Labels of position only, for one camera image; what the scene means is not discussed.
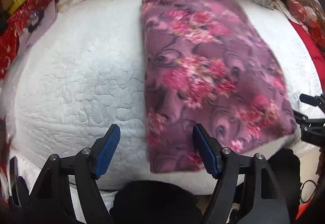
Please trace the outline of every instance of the pink flower pattern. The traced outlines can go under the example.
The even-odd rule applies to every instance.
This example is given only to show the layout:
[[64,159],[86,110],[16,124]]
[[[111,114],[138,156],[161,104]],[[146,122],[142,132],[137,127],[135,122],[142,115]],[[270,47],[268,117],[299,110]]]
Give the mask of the pink flower pattern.
[[207,30],[202,29],[191,30],[190,33],[185,35],[185,38],[192,43],[205,43],[215,40]]
[[208,30],[209,33],[213,36],[215,35],[222,36],[222,35],[230,34],[230,30],[226,26],[222,25],[220,22],[213,22],[209,24]]
[[290,103],[275,56],[230,2],[143,0],[152,172],[202,168],[191,143],[195,123],[237,153],[295,129],[293,113],[282,110]]
[[166,117],[159,113],[155,113],[153,109],[147,113],[147,130],[156,134],[160,135],[162,132],[165,131],[165,122]]
[[217,94],[229,97],[230,93],[236,91],[236,87],[233,82],[229,82],[226,79],[222,79],[216,86]]
[[153,7],[153,5],[154,4],[152,2],[145,3],[141,8],[142,14],[146,14]]
[[273,79],[273,85],[278,89],[286,92],[285,86],[282,84],[282,82],[278,78]]
[[197,27],[206,25],[213,20],[213,13],[207,11],[195,12],[190,16],[190,23]]
[[189,77],[186,72],[181,70],[171,70],[168,75],[164,77],[164,83],[166,86],[175,90],[188,90]]
[[211,12],[199,11],[189,15],[184,10],[170,10],[165,13],[165,16],[173,18],[172,33],[184,35],[185,39],[195,44],[217,42],[215,36],[230,34],[230,30],[216,21]]
[[280,117],[280,108],[273,100],[258,94],[255,96],[248,111],[238,110],[235,117],[239,118],[248,129],[249,134],[259,139],[261,128],[274,126]]
[[189,152],[187,154],[187,157],[188,157],[189,163],[192,164],[192,165],[196,165],[199,170],[204,168],[201,156],[200,156],[200,154],[198,152],[192,152],[191,151],[191,152]]
[[201,108],[204,99],[214,98],[214,90],[216,95],[225,97],[236,91],[235,83],[226,79],[229,69],[221,59],[210,61],[203,56],[190,55],[178,63],[180,68],[170,70],[163,82],[169,88],[185,92],[184,103],[189,108]]
[[235,140],[235,141],[232,140],[231,141],[230,149],[232,149],[235,153],[240,152],[243,148],[244,148],[244,145],[240,140]]
[[211,73],[215,77],[224,78],[227,73],[229,72],[229,69],[225,67],[225,64],[222,60],[211,60],[210,67],[209,67]]
[[183,35],[188,31],[190,31],[190,28],[187,26],[186,22],[180,20],[173,21],[172,32]]
[[261,129],[260,127],[256,126],[255,124],[249,123],[247,126],[248,133],[254,137],[255,139],[259,139],[261,136]]
[[180,20],[188,17],[188,12],[183,10],[170,10],[166,13],[166,16],[173,17],[175,20]]

